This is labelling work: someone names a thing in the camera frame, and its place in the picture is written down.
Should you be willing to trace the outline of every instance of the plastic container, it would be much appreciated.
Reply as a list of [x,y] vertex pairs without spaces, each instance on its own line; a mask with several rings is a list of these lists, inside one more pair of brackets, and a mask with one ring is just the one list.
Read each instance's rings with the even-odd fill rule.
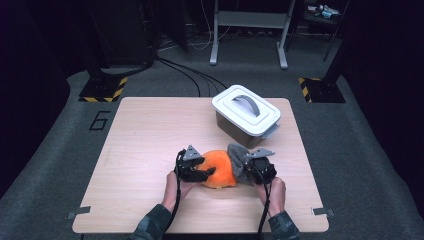
[[212,99],[218,126],[248,149],[269,138],[280,126],[280,110],[249,89],[233,85]]

